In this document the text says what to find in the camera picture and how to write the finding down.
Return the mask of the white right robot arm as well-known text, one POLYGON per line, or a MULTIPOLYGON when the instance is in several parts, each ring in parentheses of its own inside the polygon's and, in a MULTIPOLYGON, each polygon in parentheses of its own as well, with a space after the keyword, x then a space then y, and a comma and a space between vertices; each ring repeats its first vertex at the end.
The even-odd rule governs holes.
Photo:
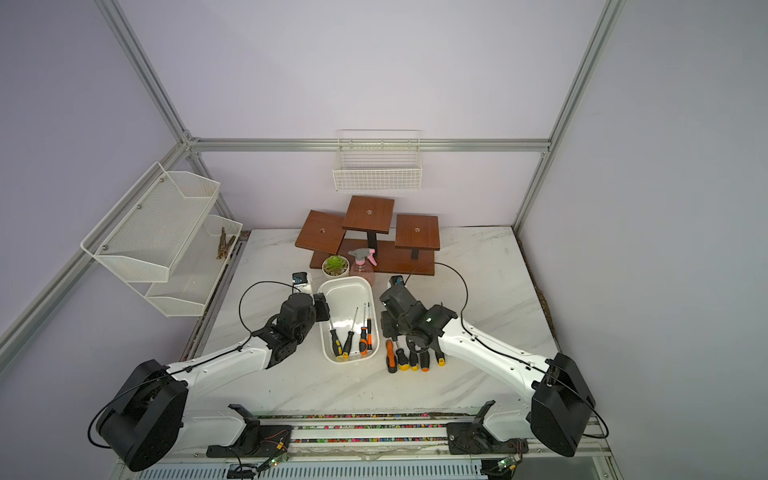
POLYGON ((421 349, 465 361, 511 387, 533 436, 549 450, 573 457, 596 400, 576 362, 506 344, 465 321, 455 311, 418 301, 403 284, 385 290, 380 301, 398 332, 421 349))

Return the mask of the black yellow stubby screwdriver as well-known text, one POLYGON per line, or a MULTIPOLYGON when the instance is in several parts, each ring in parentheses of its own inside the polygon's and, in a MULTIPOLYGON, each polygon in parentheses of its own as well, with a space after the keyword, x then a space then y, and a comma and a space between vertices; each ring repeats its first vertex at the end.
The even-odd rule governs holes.
POLYGON ((410 368, 408 356, 397 340, 394 341, 394 347, 397 367, 402 371, 408 370, 410 368))

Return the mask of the small black screwdriver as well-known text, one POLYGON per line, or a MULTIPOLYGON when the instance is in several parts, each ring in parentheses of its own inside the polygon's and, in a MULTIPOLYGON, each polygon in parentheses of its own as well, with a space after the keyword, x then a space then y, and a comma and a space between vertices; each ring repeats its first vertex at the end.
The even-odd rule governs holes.
POLYGON ((415 351, 409 352, 409 367, 413 371, 417 371, 419 369, 419 358, 415 351))

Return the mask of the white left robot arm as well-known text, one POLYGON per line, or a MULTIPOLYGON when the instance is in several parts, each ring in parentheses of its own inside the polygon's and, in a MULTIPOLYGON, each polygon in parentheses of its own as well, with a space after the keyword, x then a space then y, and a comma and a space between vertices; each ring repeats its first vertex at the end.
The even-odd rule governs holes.
POLYGON ((274 456, 290 428, 264 428, 240 404, 216 413, 196 410, 193 404, 238 378, 276 367, 316 323, 329 318, 324 295, 298 291, 241 343, 187 362, 145 361, 94 416, 87 435, 99 435, 99 447, 112 450, 133 472, 170 452, 196 448, 205 448, 210 457, 274 456))

